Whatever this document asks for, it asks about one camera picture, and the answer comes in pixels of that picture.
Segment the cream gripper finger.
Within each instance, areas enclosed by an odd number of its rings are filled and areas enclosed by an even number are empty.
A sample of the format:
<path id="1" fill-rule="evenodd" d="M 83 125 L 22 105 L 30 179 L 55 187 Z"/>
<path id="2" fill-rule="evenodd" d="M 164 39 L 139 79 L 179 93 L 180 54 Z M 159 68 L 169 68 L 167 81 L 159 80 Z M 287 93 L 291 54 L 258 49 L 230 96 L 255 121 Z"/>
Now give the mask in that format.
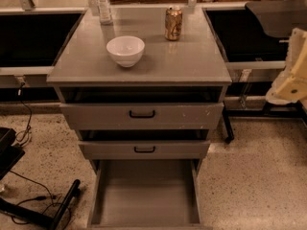
<path id="1" fill-rule="evenodd" d="M 266 94 L 270 104 L 294 104 L 307 98 L 307 32 L 294 28 L 289 38 L 285 68 Z"/>

